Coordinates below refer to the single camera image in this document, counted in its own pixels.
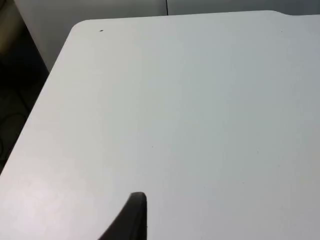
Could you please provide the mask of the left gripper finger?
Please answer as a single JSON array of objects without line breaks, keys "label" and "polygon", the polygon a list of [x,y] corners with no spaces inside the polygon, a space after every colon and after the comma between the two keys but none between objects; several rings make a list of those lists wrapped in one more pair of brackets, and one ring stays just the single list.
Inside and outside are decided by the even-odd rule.
[{"label": "left gripper finger", "polygon": [[129,195],[123,208],[100,236],[101,240],[146,240],[147,196],[144,192]]}]

